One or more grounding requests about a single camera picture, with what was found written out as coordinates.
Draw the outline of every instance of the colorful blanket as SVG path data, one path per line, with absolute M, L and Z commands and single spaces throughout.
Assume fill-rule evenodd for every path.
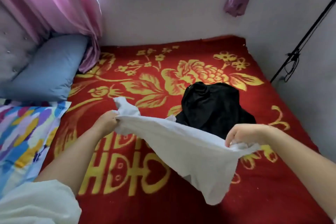
M 75 78 L 73 106 L 61 120 L 44 166 L 124 96 L 142 115 L 181 110 L 190 84 L 225 82 L 257 123 L 317 147 L 280 99 L 239 37 L 135 47 L 103 47 L 99 63 Z M 77 196 L 81 224 L 330 223 L 293 172 L 268 145 L 238 162 L 230 190 L 216 206 L 179 177 L 135 135 L 112 133 L 92 156 Z
M 0 197 L 36 178 L 70 104 L 41 107 L 5 101 L 0 105 Z

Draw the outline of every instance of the person's right hand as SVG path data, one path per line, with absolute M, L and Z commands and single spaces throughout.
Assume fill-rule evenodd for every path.
M 230 143 L 258 143 L 268 144 L 268 131 L 276 129 L 263 124 L 236 124 L 229 131 L 225 139 L 225 146 L 230 147 Z

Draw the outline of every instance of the red blanket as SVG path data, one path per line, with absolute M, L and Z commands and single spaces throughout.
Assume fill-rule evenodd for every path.
M 181 110 L 186 87 L 225 82 L 257 123 L 280 128 L 317 147 L 281 101 L 239 37 L 136 47 L 103 47 L 99 63 L 77 75 L 46 166 L 124 96 L 144 116 Z M 79 195 L 80 223 L 331 223 L 272 149 L 240 159 L 229 192 L 216 206 L 179 177 L 135 135 L 114 133 L 92 156 Z

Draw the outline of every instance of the black clothing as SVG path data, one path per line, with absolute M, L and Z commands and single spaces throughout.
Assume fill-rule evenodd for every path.
M 205 85 L 196 82 L 189 86 L 182 98 L 182 112 L 176 122 L 209 132 L 225 140 L 237 123 L 253 123 L 254 116 L 239 104 L 239 91 L 226 84 Z

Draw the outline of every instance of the white cloth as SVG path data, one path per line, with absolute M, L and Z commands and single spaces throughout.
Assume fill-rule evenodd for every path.
M 167 119 L 141 116 L 137 107 L 123 97 L 114 98 L 120 120 L 115 132 L 143 138 L 168 166 L 202 192 L 209 205 L 222 201 L 229 190 L 238 159 L 258 150 L 244 143 L 225 147 L 213 134 Z
M 57 180 L 24 183 L 0 200 L 0 224 L 77 224 L 81 213 L 71 189 Z

